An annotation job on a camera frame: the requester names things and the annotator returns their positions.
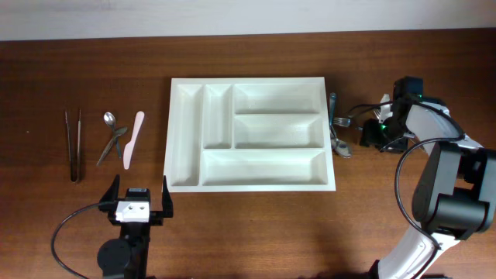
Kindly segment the steel fork underneath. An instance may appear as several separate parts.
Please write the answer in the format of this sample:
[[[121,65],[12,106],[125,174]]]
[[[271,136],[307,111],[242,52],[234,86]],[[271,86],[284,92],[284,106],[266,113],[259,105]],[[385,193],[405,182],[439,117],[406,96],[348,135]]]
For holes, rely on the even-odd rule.
[[[354,128],[354,129],[357,129],[359,131],[362,130],[362,127],[361,126],[358,126],[357,124],[354,124],[352,119],[345,118],[345,117],[335,117],[335,118],[333,118],[332,119],[332,124],[334,126],[340,126],[340,127],[344,127],[344,128]]]

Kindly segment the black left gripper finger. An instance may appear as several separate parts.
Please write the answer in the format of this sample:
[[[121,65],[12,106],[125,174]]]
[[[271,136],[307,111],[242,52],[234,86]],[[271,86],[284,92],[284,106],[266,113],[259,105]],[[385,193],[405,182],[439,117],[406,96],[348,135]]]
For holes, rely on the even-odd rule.
[[[100,202],[116,202],[119,196],[120,175],[117,174],[108,190],[103,194]]]
[[[166,175],[163,176],[161,204],[162,204],[162,216],[163,217],[172,217],[173,216],[173,202],[171,199],[170,192],[168,190],[167,176]]]

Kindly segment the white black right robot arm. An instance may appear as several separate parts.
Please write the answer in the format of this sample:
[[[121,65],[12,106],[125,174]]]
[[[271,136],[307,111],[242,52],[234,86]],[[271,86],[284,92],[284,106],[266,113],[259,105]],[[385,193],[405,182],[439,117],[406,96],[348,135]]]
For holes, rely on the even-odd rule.
[[[369,278],[420,278],[449,248],[488,230],[495,214],[495,151],[471,139],[446,103],[423,93],[423,80],[403,77],[392,95],[369,105],[379,116],[363,124],[361,146],[398,153],[394,195],[409,224],[398,245],[367,272]],[[400,176],[417,149],[429,156],[412,196],[401,200]]]

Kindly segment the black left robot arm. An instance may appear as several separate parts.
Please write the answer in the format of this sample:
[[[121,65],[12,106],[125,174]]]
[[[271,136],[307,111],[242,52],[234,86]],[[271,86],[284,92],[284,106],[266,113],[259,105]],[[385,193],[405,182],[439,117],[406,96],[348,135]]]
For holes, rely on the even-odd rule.
[[[151,209],[148,188],[129,188],[125,197],[119,198],[119,182],[117,175],[100,199],[98,209],[107,215],[112,225],[120,228],[120,234],[102,244],[97,263],[104,278],[145,278],[150,230],[174,216],[174,203],[166,178],[162,182],[162,209],[158,211]]]

